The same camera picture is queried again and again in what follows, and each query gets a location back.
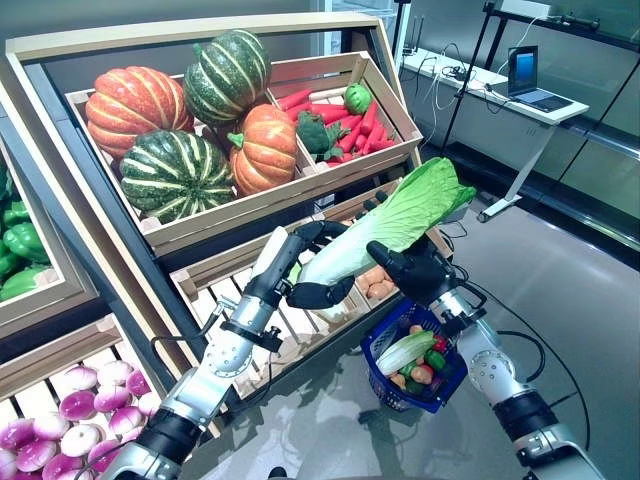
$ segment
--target gray wall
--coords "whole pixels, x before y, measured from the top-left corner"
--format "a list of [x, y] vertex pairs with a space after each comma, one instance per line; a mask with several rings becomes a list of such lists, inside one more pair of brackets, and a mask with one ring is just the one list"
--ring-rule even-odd
[[[304, 12], [311, 0], [2, 0], [0, 37], [11, 38], [73, 29], [188, 18]], [[263, 38], [273, 60], [305, 57], [319, 34]], [[143, 65], [169, 74], [183, 73], [194, 60], [191, 43], [127, 52], [88, 54], [46, 64], [62, 93], [93, 87], [95, 78], [113, 67]]]
[[[552, 5], [551, 15], [573, 11], [578, 17], [599, 17], [601, 32], [627, 40], [636, 35], [634, 41], [640, 40], [636, 33], [640, 28], [640, 2], [637, 0], [543, 3]], [[463, 60], [469, 61], [484, 19], [483, 5], [484, 0], [413, 2], [412, 16], [425, 16], [420, 46], [439, 52], [447, 43], [456, 42]], [[496, 18], [489, 22], [478, 56], [479, 65], [484, 65], [497, 24]], [[508, 48], [520, 40], [526, 27], [523, 23], [508, 23], [492, 70], [504, 62]], [[540, 87], [589, 105], [585, 116], [593, 120], [604, 114], [638, 58], [637, 52], [536, 26], [530, 29], [524, 45], [539, 45]], [[454, 53], [453, 49], [447, 52], [449, 56]], [[640, 74], [637, 73], [624, 89], [604, 123], [626, 134], [640, 135]], [[536, 171], [558, 179], [581, 144], [582, 138], [558, 129], [538, 161]], [[640, 218], [640, 161], [637, 158], [589, 143], [562, 181]]]

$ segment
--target gray floor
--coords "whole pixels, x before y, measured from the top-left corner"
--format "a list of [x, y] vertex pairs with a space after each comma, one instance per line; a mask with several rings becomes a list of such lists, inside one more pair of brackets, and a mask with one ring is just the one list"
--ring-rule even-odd
[[[470, 210], [463, 224], [469, 235], [455, 240], [456, 263], [533, 323], [580, 382], [596, 464], [610, 480], [640, 478], [638, 273], [517, 207], [487, 224], [478, 223]], [[460, 233], [455, 224], [445, 230]], [[496, 328], [524, 331], [496, 304], [490, 302], [488, 311]], [[345, 341], [355, 346], [361, 335]], [[534, 348], [518, 339], [505, 345], [523, 375], [535, 368]], [[183, 478], [263, 479], [275, 465], [299, 479], [524, 475], [506, 435], [468, 380], [436, 415], [398, 414], [380, 407], [366, 372], [357, 351], [342, 347], [327, 354], [276, 384], [268, 402], [196, 451]], [[549, 402], [573, 391], [550, 355], [536, 384]], [[555, 412], [583, 442], [577, 397]]]

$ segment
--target white desk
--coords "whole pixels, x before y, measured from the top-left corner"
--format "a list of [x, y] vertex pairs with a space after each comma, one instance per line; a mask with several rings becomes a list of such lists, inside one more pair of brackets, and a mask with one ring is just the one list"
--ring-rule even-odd
[[[418, 72], [421, 63], [422, 67], [419, 75], [431, 79], [435, 79], [436, 75], [445, 67], [460, 66], [459, 60], [428, 50], [418, 49], [415, 55], [405, 58], [404, 67], [411, 72]], [[465, 63], [463, 65], [465, 69], [468, 68], [468, 64]], [[479, 67], [473, 67], [471, 78], [472, 80], [467, 85], [467, 94], [462, 101], [454, 124], [452, 141], [458, 141], [475, 148], [485, 155], [519, 170], [504, 198], [479, 215], [481, 221], [486, 221], [521, 198], [518, 195], [518, 191], [540, 158], [547, 143], [549, 143], [549, 139], [557, 125], [563, 120], [586, 112], [589, 107], [572, 100], [573, 103], [570, 105], [547, 113], [518, 102], [510, 101], [505, 103], [507, 101], [506, 97], [496, 94], [495, 91], [487, 92], [484, 86], [487, 83], [493, 86], [504, 85], [507, 82], [507, 77], [496, 75], [495, 72]], [[443, 75], [440, 75], [439, 82], [440, 85], [446, 86], [446, 91], [445, 89], [440, 90], [438, 95], [439, 102], [442, 105], [451, 102], [453, 95], [463, 85], [463, 82]], [[407, 98], [407, 104], [412, 105], [413, 110], [417, 111], [425, 105], [421, 103], [424, 89], [419, 92], [417, 98], [412, 98], [413, 89], [411, 85], [404, 84], [405, 97]], [[485, 102], [490, 103], [494, 111], [500, 109], [500, 113], [496, 115], [490, 114]], [[430, 114], [432, 107], [429, 104], [426, 105], [428, 106], [425, 109], [426, 113]], [[434, 129], [438, 122], [447, 126], [451, 119], [451, 115], [447, 115], [446, 109], [436, 111], [436, 116], [433, 120]]]

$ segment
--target orange pumpkin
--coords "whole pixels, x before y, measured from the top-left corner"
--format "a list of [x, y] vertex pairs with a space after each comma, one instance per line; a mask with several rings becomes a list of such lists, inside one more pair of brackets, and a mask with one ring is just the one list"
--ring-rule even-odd
[[193, 130], [182, 87], [169, 75], [147, 67], [114, 68], [95, 81], [85, 106], [89, 133], [115, 159], [133, 147], [136, 136], [154, 130]]
[[293, 179], [296, 164], [296, 127], [289, 116], [272, 105], [254, 107], [242, 133], [229, 133], [231, 169], [240, 195], [269, 190]]

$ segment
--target laptop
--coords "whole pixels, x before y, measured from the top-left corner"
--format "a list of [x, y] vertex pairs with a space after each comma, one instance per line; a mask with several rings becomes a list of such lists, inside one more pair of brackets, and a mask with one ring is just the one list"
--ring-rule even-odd
[[553, 112], [573, 103], [538, 88], [538, 47], [509, 49], [507, 97], [543, 112]]

